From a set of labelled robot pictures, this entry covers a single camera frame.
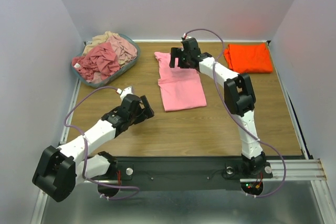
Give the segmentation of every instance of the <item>wooden surface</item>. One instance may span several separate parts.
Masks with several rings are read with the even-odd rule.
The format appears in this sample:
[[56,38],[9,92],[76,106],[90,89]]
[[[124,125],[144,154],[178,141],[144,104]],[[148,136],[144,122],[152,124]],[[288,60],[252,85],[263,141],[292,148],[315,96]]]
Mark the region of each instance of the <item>wooden surface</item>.
[[[107,151],[115,156],[212,156],[240,155],[238,129],[223,107],[211,78],[201,74],[207,107],[185,111],[164,112],[159,79],[159,67],[154,52],[170,52],[179,43],[139,43],[141,56],[136,65],[111,85],[120,89],[133,85],[135,94],[146,95],[155,116],[131,126],[116,139],[98,148],[94,153]],[[202,52],[217,56],[219,43],[200,43]],[[226,65],[224,57],[220,63]],[[261,140],[283,155],[301,155],[283,93],[275,72],[251,74],[256,94],[255,122]],[[80,101],[93,88],[81,84]],[[72,124],[88,130],[105,113],[120,105],[119,96],[110,89],[92,95],[74,112]],[[70,129],[68,140],[78,136]],[[266,154],[276,155],[264,147]]]

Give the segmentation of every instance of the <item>white backdrop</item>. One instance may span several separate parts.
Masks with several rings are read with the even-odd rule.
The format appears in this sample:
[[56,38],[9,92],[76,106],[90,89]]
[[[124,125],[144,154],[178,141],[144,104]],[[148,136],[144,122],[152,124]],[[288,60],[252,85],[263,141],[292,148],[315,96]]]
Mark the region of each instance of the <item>white backdrop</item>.
[[[293,0],[63,0],[83,40],[106,30],[132,39],[179,39],[193,28],[225,39],[272,39]],[[213,39],[202,33],[198,39]]]
[[0,0],[0,223],[30,223],[44,148],[57,145],[81,38],[61,0]]
[[295,0],[270,45],[308,149],[321,158],[336,202],[335,17],[335,0]]

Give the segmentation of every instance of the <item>blue plastic basket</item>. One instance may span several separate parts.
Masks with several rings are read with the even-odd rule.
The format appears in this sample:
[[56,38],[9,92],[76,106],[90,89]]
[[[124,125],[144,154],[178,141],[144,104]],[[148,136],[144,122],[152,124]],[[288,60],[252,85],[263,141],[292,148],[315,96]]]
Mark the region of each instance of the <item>blue plastic basket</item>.
[[131,43],[133,46],[135,46],[135,48],[137,49],[138,53],[136,55],[136,57],[129,62],[128,64],[126,64],[124,67],[122,67],[121,69],[119,69],[117,72],[115,72],[113,75],[111,75],[109,78],[103,80],[102,82],[99,83],[89,83],[87,82],[80,74],[79,72],[77,72],[77,70],[71,65],[71,69],[72,71],[75,73],[75,75],[79,78],[79,80],[81,82],[83,82],[85,85],[88,85],[90,87],[93,87],[95,89],[106,86],[107,84],[111,83],[111,81],[113,81],[114,79],[118,78],[119,76],[121,76],[123,73],[125,73],[127,70],[129,70],[131,67],[133,67],[135,65],[135,63],[138,61],[139,57],[140,57],[140,48],[139,46],[133,41],[131,40],[129,37],[127,37],[124,34],[119,34],[120,37],[126,39],[129,43]]

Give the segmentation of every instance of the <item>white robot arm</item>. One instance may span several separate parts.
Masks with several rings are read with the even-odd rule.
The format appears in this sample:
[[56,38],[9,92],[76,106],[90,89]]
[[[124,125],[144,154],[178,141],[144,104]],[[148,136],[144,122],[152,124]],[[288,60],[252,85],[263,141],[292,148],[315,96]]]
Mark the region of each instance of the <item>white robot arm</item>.
[[[137,97],[131,87],[124,89],[120,98],[121,105],[106,113],[84,136],[80,135],[58,148],[49,146],[43,151],[33,183],[55,201],[64,200],[77,184],[85,180],[82,176],[83,160],[87,158],[85,139],[89,155],[105,142],[126,131],[129,126],[154,116],[146,96]],[[112,168],[116,168],[114,158],[102,152],[87,160],[85,177],[104,175]]]
[[[213,65],[215,64],[215,59],[213,57],[208,57],[202,60],[199,63],[199,71],[207,76],[213,78]],[[238,73],[231,71],[230,69],[224,67],[223,65],[217,63],[216,68],[217,82],[219,85],[224,87],[224,83],[228,79],[235,79],[238,77]],[[254,136],[257,136],[257,130],[254,122],[254,110],[249,110],[244,113],[244,116],[233,115],[240,124],[246,128],[249,132],[251,132]],[[248,135],[244,130],[238,127],[240,140],[242,141],[242,154],[251,159],[253,157],[259,156],[263,149],[261,148],[258,141],[253,139],[250,135]]]
[[[216,63],[208,53],[201,53],[195,38],[182,38],[182,48],[171,49],[170,67],[193,68],[212,79],[213,66],[215,67],[216,81],[224,88],[224,101],[232,114],[243,128],[257,138],[254,122],[254,103],[256,102],[252,83],[248,74],[238,74]],[[238,127],[242,142],[241,154],[243,158],[243,170],[245,174],[258,174],[268,165],[265,153],[259,142],[250,134]]]

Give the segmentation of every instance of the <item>orange cloth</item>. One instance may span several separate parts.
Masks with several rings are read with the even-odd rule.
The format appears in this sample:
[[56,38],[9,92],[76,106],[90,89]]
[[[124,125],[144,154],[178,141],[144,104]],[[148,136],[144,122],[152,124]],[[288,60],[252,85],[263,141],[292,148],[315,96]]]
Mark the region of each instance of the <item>orange cloth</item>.
[[238,73],[272,73],[273,66],[266,44],[229,44],[224,51],[229,69]]

